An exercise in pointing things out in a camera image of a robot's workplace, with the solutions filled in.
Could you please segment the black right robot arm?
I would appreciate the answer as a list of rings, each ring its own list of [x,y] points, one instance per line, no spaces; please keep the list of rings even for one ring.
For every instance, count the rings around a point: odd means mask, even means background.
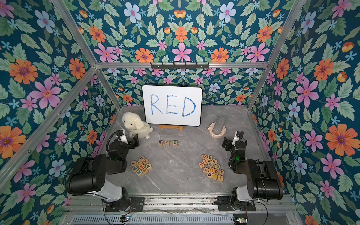
[[[243,131],[236,131],[232,140],[226,137],[222,147],[231,153],[228,166],[235,174],[246,176],[246,185],[235,187],[230,196],[217,200],[219,210],[226,208],[233,211],[247,210],[253,207],[256,200],[281,200],[284,190],[272,161],[247,159],[247,141]]]

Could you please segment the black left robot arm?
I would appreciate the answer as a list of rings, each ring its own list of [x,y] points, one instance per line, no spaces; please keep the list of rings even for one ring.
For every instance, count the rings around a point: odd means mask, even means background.
[[[104,154],[82,157],[75,162],[66,191],[74,196],[95,196],[110,209],[129,212],[132,202],[127,190],[111,183],[107,176],[124,173],[129,151],[139,145],[137,134],[128,136],[125,130],[115,131],[106,142]]]

